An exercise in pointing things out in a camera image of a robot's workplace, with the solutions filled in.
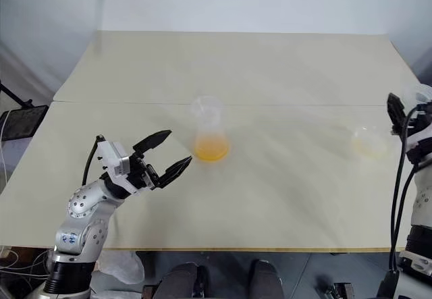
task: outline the clear plastic cup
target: clear plastic cup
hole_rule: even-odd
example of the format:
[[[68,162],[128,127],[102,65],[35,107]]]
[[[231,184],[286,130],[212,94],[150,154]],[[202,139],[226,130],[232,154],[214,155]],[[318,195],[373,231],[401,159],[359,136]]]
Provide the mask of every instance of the clear plastic cup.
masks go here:
[[[405,114],[419,103],[428,103],[432,100],[432,87],[426,84],[405,86],[402,89],[402,103],[405,106]]]
[[[191,105],[196,118],[195,154],[204,161],[218,161],[227,155],[230,144],[222,124],[223,103],[216,97],[198,97]]]
[[[370,159],[380,159],[390,151],[389,137],[391,136],[387,130],[375,126],[362,126],[353,133],[352,146],[360,155]]]

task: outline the table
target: table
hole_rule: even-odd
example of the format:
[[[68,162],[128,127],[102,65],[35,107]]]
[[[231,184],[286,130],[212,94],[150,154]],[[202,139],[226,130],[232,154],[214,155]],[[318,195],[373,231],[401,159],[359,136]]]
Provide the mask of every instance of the table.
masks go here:
[[[400,142],[385,107],[231,105],[225,125],[229,155],[194,158],[166,189],[129,197],[106,248],[388,250]],[[1,195],[0,244],[53,245],[97,134],[131,151],[167,128],[173,134],[147,155],[159,173],[192,151],[189,105],[54,102]],[[370,137],[381,146],[367,146]],[[89,181],[102,172],[93,161]],[[407,205],[398,246],[410,214]]]
[[[54,100],[385,105],[415,84],[385,35],[101,31]]]

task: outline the gray pants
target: gray pants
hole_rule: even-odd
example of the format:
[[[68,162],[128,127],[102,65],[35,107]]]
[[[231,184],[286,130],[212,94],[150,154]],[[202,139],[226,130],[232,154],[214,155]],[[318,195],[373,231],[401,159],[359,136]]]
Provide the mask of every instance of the gray pants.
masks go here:
[[[251,275],[249,299],[284,299],[281,279],[273,265],[256,261]],[[163,278],[153,299],[191,298],[196,277],[194,263],[178,265]]]

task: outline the white robotic arm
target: white robotic arm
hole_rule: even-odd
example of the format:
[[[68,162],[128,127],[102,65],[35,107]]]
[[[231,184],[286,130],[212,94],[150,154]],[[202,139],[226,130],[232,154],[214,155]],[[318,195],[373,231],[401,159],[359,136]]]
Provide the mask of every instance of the white robotic arm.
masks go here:
[[[163,188],[187,168],[192,157],[178,161],[161,177],[144,162],[144,152],[161,144],[171,133],[164,130],[153,134],[133,148],[127,156],[121,144],[97,137],[98,160],[106,172],[94,182],[74,192],[67,204],[65,221],[55,236],[53,270],[39,298],[90,297],[91,272],[107,238],[109,218],[131,194],[148,188]],[[93,150],[86,170],[88,170]]]
[[[415,119],[410,119],[410,114],[407,118],[403,108],[400,99],[390,93],[387,110],[393,122],[393,133],[401,137],[402,144],[406,143],[406,156],[414,165],[412,174],[414,174],[417,194],[412,208],[412,227],[407,245],[399,255],[399,268],[394,267],[387,273],[381,282],[377,296],[430,299],[432,298],[432,103],[417,105],[416,109],[410,112],[410,114],[417,112]]]

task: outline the orange liquid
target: orange liquid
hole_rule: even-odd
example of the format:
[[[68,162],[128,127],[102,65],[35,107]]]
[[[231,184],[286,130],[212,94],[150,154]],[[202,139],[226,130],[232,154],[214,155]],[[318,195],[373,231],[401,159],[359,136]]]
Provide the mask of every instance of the orange liquid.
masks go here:
[[[218,161],[224,158],[230,144],[222,135],[198,135],[195,140],[195,154],[204,161]]]

